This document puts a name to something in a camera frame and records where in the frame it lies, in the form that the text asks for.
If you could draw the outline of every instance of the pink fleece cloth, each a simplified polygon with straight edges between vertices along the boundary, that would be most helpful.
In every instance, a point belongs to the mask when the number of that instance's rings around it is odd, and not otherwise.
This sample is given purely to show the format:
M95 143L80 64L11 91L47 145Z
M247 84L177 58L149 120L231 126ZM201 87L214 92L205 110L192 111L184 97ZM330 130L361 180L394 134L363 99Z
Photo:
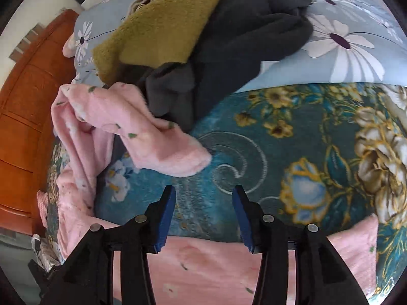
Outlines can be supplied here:
M169 129L168 122L152 117L141 99L136 87L121 83L109 90L72 84L60 88L51 112L70 156L70 163L56 181L60 191L58 244L64 258L91 224L117 226L93 217L96 176L111 156L112 134L108 132L121 135L138 167L147 165L168 174L188 174L186 171L198 171L210 161L209 154L195 139L177 126ZM137 136L126 137L129 132ZM188 163L189 168L183 161L185 157L194 160ZM46 221L46 194L39 191L37 196L41 219ZM377 229L378 220L373 215L352 229L329 237L367 296L376 287ZM113 261L113 296L121 299L119 252ZM163 250L158 255L149 254L148 261L158 304L247 305L253 301L261 255L250 254L241 243L168 237ZM288 304L294 304L295 276L295 256L290 253Z

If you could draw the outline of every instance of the white wall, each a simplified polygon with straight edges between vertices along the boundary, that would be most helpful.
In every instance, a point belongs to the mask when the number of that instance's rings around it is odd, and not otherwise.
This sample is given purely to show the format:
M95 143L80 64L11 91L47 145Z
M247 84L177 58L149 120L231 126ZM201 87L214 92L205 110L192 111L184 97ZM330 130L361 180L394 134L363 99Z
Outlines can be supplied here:
M24 0L19 6L0 36L0 88L15 65L9 56L17 44L38 23L47 26L62 8L83 10L75 0Z

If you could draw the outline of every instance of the bed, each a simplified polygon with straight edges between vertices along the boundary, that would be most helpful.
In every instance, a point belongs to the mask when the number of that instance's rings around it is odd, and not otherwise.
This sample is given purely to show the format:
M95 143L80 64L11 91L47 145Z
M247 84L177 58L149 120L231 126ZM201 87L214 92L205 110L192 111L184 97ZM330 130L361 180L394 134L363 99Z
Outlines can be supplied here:
M0 91L0 227L43 234L36 192L46 190L54 145L50 107L75 77L62 47L78 14L61 13L25 51Z

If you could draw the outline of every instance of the floral pillowcase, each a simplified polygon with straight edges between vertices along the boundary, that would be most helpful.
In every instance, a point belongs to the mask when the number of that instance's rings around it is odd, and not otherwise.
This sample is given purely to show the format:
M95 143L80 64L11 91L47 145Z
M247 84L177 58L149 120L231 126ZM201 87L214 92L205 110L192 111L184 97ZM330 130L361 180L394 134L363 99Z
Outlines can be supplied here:
M263 62L240 91L327 82L407 86L407 38L381 0L313 0L307 12L310 41L280 62Z

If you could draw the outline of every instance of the pile of clothes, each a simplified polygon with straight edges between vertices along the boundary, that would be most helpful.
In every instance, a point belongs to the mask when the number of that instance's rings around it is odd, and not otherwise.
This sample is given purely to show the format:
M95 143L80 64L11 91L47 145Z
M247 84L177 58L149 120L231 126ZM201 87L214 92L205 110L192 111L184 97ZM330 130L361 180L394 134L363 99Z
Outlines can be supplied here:
M311 0L135 0L93 50L107 85L138 86L155 117L188 132L224 97L299 50Z

